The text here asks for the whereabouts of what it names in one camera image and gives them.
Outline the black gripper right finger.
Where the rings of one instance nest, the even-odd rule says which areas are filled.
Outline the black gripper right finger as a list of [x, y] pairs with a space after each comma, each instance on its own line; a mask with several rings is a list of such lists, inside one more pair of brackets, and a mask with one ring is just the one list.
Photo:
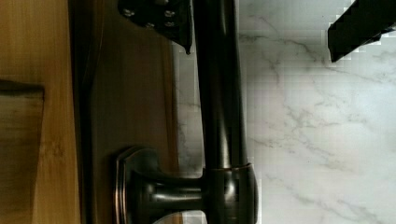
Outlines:
[[335, 63], [354, 49], [393, 32], [395, 10], [396, 0], [355, 0], [328, 29], [331, 61]]

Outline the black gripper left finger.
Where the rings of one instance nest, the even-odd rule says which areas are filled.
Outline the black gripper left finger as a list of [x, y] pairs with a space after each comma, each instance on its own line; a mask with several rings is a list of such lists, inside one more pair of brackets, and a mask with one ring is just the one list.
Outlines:
[[191, 53], [190, 0], [118, 0], [118, 10], [132, 23], [154, 29]]

